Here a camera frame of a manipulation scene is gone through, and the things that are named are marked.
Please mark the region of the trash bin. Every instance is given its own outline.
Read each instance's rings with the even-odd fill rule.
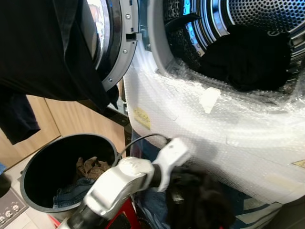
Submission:
[[[60,138],[42,148],[27,164],[21,178],[21,194],[27,204],[63,221],[81,204],[53,209],[57,189],[71,184],[79,157],[96,156],[112,165],[118,156],[113,143],[100,135],[79,134]]]

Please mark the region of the wooden panel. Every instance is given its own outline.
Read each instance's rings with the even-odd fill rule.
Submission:
[[[0,131],[0,163],[6,167],[18,163],[60,136],[45,100],[36,96],[28,96],[28,100],[41,130],[15,145],[12,145],[5,134]]]
[[[62,136],[94,133],[111,140],[120,152],[125,148],[124,127],[79,104],[46,99]]]

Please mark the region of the black cloth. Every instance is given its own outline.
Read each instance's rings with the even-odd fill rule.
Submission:
[[[14,145],[40,130],[27,97],[0,86],[0,128]]]
[[[229,35],[208,46],[199,73],[241,92],[276,90],[285,84],[291,56],[288,33],[243,25],[230,26],[228,31]]]
[[[56,100],[90,99],[101,110],[116,103],[117,93],[104,90],[76,20],[81,3],[1,2],[0,85]]]
[[[235,221],[218,183],[200,170],[173,170],[166,205],[171,229],[229,229]]]

